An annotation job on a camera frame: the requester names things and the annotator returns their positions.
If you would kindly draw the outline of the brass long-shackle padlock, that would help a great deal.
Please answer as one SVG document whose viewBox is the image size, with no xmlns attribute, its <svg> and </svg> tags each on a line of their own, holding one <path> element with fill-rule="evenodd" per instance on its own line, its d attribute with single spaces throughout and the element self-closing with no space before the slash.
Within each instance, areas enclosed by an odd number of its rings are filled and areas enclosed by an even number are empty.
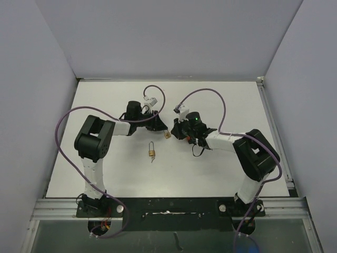
<svg viewBox="0 0 337 253">
<path fill-rule="evenodd" d="M 154 142 L 153 141 L 149 142 L 149 144 L 148 144 L 148 155 L 152 159 L 155 158 L 155 149 L 154 149 Z"/>
<path fill-rule="evenodd" d="M 164 130 L 163 133 L 166 139 L 169 139 L 171 137 L 171 133 L 168 130 Z"/>
</svg>

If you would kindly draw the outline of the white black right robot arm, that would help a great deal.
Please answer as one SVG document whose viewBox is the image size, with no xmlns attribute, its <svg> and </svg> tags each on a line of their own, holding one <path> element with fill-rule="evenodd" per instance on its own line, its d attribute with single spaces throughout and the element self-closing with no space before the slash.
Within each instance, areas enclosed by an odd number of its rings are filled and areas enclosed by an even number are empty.
<svg viewBox="0 0 337 253">
<path fill-rule="evenodd" d="M 175 109 L 171 134 L 179 140 L 204 150 L 223 150 L 236 154 L 245 173 L 244 181 L 236 193 L 235 211 L 245 216 L 253 210 L 253 200 L 259 195 L 263 182 L 280 165 L 280 157 L 261 131 L 247 133 L 221 133 L 202 122 L 198 112 Z"/>
</svg>

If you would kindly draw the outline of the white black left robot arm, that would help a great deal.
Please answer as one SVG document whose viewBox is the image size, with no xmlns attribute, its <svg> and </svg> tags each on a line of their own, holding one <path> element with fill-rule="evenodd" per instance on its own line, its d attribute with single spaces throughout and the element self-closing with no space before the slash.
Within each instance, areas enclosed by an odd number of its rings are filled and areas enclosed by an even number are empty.
<svg viewBox="0 0 337 253">
<path fill-rule="evenodd" d="M 107 155 L 113 136 L 131 136 L 137 128 L 146 128 L 151 132 L 163 132 L 165 138 L 171 134 L 168 127 L 152 109 L 154 102 L 143 106 L 138 101 L 129 101 L 126 112 L 119 121 L 100 119 L 89 115 L 81 127 L 74 148 L 81 158 L 85 190 L 82 202 L 97 217 L 107 211 L 106 189 L 103 181 L 103 158 Z"/>
</svg>

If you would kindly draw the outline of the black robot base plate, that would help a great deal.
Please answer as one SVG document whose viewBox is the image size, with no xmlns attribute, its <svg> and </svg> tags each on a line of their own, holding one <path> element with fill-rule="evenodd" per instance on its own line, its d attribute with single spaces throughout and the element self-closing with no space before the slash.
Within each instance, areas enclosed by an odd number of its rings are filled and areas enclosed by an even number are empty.
<svg viewBox="0 0 337 253">
<path fill-rule="evenodd" d="M 244 204 L 236 197 L 120 198 L 103 196 L 77 201 L 76 217 L 87 218 L 95 235 L 107 233 L 113 219 L 120 218 L 125 231 L 218 230 L 252 233 L 255 218 L 264 217 L 262 200 Z"/>
</svg>

